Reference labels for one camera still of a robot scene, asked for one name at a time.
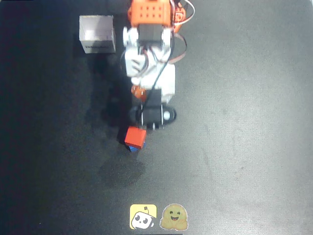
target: black cable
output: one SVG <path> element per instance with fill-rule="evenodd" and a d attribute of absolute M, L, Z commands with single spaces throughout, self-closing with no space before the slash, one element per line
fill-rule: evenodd
<path fill-rule="evenodd" d="M 141 110 L 140 110 L 140 112 L 139 112 L 139 114 L 138 114 L 138 116 L 137 116 L 137 119 L 140 118 L 140 116 L 141 116 L 143 110 L 146 108 L 147 103 L 148 103 L 148 100 L 150 99 L 153 90 L 155 90 L 155 88 L 156 88 L 156 84 L 157 84 L 158 79 L 160 78 L 161 74 L 163 73 L 165 67 L 167 66 L 168 62 L 170 61 L 170 59 L 171 59 L 171 57 L 172 57 L 172 55 L 173 55 L 174 47 L 175 47 L 175 35 L 174 35 L 174 31 L 172 31 L 172 45 L 171 45 L 171 53 L 170 53 L 170 56 L 168 57 L 167 61 L 164 63 L 164 65 L 163 65 L 163 67 L 161 68 L 160 72 L 158 73 L 158 75 L 157 75 L 157 77 L 156 77 L 156 80 L 155 80 L 155 82 L 154 82 L 154 84 L 153 84 L 151 90 L 149 91 L 145 102 L 144 102 L 143 105 L 142 105 L 142 108 L 141 108 Z"/>

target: black table surface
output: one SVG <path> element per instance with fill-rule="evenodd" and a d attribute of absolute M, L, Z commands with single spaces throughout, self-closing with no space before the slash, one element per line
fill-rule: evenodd
<path fill-rule="evenodd" d="M 177 120 L 130 153 L 129 1 L 0 2 L 1 234 L 313 234 L 312 4 L 193 3 Z M 82 51 L 79 15 L 97 14 L 114 15 L 116 54 Z M 159 226 L 173 203 L 186 231 Z M 130 228 L 133 204 L 156 206 L 153 227 Z"/>

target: robot face sticker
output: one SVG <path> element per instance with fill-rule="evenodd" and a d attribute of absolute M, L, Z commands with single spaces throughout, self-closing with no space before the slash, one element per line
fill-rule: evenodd
<path fill-rule="evenodd" d="M 186 209 L 179 204 L 168 205 L 163 211 L 160 227 L 166 230 L 187 230 L 188 221 Z"/>
<path fill-rule="evenodd" d="M 134 229 L 147 229 L 148 227 L 153 227 L 154 223 L 152 222 L 153 217 L 143 213 L 137 212 L 132 220 L 132 227 Z"/>
<path fill-rule="evenodd" d="M 133 204 L 130 210 L 130 228 L 147 229 L 154 226 L 157 207 L 152 204 Z"/>

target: cable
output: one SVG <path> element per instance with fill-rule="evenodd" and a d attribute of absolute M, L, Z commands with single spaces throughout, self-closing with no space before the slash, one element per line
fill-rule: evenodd
<path fill-rule="evenodd" d="M 187 23 L 188 21 L 190 21 L 190 20 L 193 18 L 193 16 L 194 16 L 195 13 L 196 13 L 196 9 L 195 9 L 194 5 L 193 5 L 189 0 L 185 0 L 185 2 L 188 3 L 188 4 L 192 7 L 193 13 L 192 13 L 192 15 L 191 15 L 190 17 L 188 17 L 186 20 L 184 20 L 184 21 L 182 21 L 182 22 L 174 23 L 175 26 L 177 26 L 177 25 L 182 25 L 182 24 L 184 24 L 184 23 Z"/>
<path fill-rule="evenodd" d="M 173 39 L 172 39 L 172 46 L 171 46 L 171 53 L 170 53 L 170 56 L 168 57 L 167 61 L 164 63 L 164 65 L 163 65 L 163 67 L 161 68 L 160 72 L 158 73 L 158 75 L 157 75 L 157 77 L 156 77 L 156 80 L 155 80 L 155 82 L 154 82 L 154 84 L 153 84 L 151 90 L 149 91 L 149 93 L 148 93 L 148 95 L 147 95 L 147 98 L 146 98 L 145 102 L 143 103 L 142 108 L 141 108 L 141 110 L 140 110 L 140 112 L 139 112 L 137 118 L 139 118 L 139 117 L 141 116 L 143 110 L 146 108 L 147 103 L 148 103 L 148 100 L 150 99 L 153 90 L 156 88 L 156 84 L 157 84 L 158 79 L 160 78 L 160 76 L 161 76 L 161 74 L 163 73 L 165 67 L 167 66 L 168 62 L 170 61 L 171 56 L 173 55 L 173 51 L 174 51 L 174 47 L 175 47 L 175 36 L 174 36 L 174 32 L 173 32 L 173 31 L 172 31 L 172 38 L 173 38 Z"/>
<path fill-rule="evenodd" d="M 121 57 L 119 58 L 119 66 L 120 66 L 121 70 L 123 70 L 122 69 L 122 58 L 124 57 L 125 53 L 126 53 L 126 50 L 123 51 L 123 53 L 121 54 Z M 145 64 L 143 65 L 142 70 L 140 70 L 135 76 L 132 76 L 132 77 L 140 77 L 142 74 L 144 74 L 147 71 L 147 69 L 149 67 L 149 58 L 148 58 L 147 50 L 144 49 L 143 54 L 145 55 Z"/>
<path fill-rule="evenodd" d="M 186 39 L 185 39 L 183 36 L 181 36 L 179 33 L 175 33 L 174 36 L 175 36 L 176 38 L 182 40 L 182 41 L 185 43 L 185 50 L 184 50 L 184 52 L 183 52 L 181 55 L 179 55 L 179 56 L 177 56 L 177 57 L 175 57 L 175 58 L 173 58 L 173 59 L 170 59 L 170 61 L 168 62 L 170 65 L 172 65 L 172 64 L 174 64 L 174 63 L 180 61 L 182 58 L 184 58 L 185 55 L 186 55 L 186 52 L 187 52 L 187 41 L 186 41 Z M 166 63 L 166 61 L 162 61 L 162 60 L 159 60 L 159 59 L 157 58 L 157 56 L 156 56 L 155 52 L 152 50 L 152 48 L 149 48 L 149 49 L 150 49 L 150 51 L 151 51 L 151 53 L 152 53 L 154 59 L 155 59 L 155 60 L 157 59 L 156 61 L 161 62 L 161 63 Z"/>

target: blue cube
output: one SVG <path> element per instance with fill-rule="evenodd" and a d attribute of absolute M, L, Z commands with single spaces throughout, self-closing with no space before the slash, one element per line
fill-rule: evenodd
<path fill-rule="evenodd" d="M 134 152 L 138 151 L 139 148 L 135 148 L 135 147 L 129 146 L 129 150 L 130 150 L 132 153 L 134 153 Z"/>

